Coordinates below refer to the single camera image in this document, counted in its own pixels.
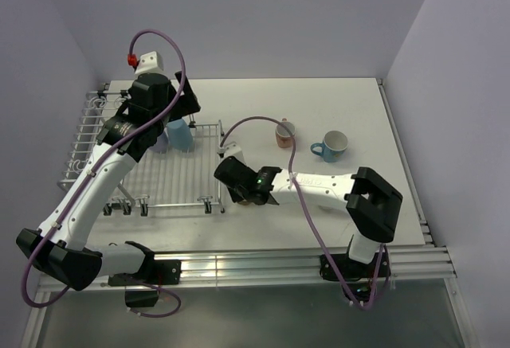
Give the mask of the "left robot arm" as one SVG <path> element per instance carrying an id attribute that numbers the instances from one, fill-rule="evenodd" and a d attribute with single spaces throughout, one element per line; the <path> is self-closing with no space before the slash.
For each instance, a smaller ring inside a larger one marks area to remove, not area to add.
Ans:
<path id="1" fill-rule="evenodd" d="M 199 112 L 198 99 L 183 72 L 171 81 L 160 73 L 135 78 L 115 115 L 107 119 L 86 166 L 56 209 L 35 230 L 23 229 L 16 244 L 29 266 L 67 288 L 81 291 L 98 276 L 127 274 L 136 283 L 154 277 L 153 252 L 135 242 L 97 250 L 88 236 L 108 199 L 170 121 Z"/>

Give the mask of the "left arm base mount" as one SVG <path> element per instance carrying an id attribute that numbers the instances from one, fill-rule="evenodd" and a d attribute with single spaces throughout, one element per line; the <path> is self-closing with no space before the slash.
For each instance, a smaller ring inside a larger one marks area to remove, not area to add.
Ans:
<path id="1" fill-rule="evenodd" d="M 168 288 L 180 281 L 180 260 L 157 260 L 155 252 L 134 241 L 109 246 L 103 253 L 100 275 L 108 278 L 108 286 L 124 288 L 124 303 L 129 312 L 148 319 L 162 319 L 180 310 L 181 298 Z M 175 308 L 162 314 L 150 313 L 148 310 L 163 295 L 175 301 Z"/>

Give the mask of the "lilac cup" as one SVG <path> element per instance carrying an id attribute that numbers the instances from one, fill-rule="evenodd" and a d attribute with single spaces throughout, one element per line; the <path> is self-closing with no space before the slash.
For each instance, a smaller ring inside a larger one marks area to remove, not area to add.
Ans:
<path id="1" fill-rule="evenodd" d="M 170 147 L 170 142 L 167 133 L 163 131 L 156 139 L 155 144 L 151 147 L 151 150 L 155 153 L 166 153 Z"/>

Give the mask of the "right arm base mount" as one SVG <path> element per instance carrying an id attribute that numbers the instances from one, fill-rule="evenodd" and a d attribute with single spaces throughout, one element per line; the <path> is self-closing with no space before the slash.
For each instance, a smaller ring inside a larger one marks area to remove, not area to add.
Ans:
<path id="1" fill-rule="evenodd" d="M 321 255 L 321 279 L 339 283 L 338 273 L 343 278 L 340 288 L 349 306 L 364 311 L 370 309 L 390 285 L 391 270 L 386 252 L 381 256 L 376 253 L 369 264 L 351 260 L 346 253 L 332 254 L 331 260 Z"/>

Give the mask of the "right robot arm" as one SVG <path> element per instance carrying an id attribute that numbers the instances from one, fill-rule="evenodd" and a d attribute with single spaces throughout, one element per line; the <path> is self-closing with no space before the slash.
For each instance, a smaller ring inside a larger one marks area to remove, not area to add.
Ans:
<path id="1" fill-rule="evenodd" d="M 343 175 L 291 173 L 275 166 L 256 172 L 230 156 L 219 163 L 214 177 L 235 203 L 288 205 L 304 200 L 348 213 L 356 230 L 344 260 L 353 276 L 364 275 L 379 247 L 394 240 L 402 195 L 370 167 Z"/>

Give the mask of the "blue cup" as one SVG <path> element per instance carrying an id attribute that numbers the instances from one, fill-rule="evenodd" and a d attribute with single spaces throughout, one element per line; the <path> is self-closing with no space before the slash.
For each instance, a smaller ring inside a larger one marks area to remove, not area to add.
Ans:
<path id="1" fill-rule="evenodd" d="M 194 148 L 194 137 L 184 119 L 167 124 L 167 137 L 170 145 L 178 151 L 189 152 Z"/>

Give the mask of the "pink mug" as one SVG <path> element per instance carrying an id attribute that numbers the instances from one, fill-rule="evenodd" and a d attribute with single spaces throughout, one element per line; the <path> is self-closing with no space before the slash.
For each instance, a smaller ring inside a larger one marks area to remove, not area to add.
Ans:
<path id="1" fill-rule="evenodd" d="M 285 149 L 292 146 L 292 140 L 296 134 L 296 128 L 293 123 L 283 118 L 277 125 L 275 136 L 279 148 Z"/>

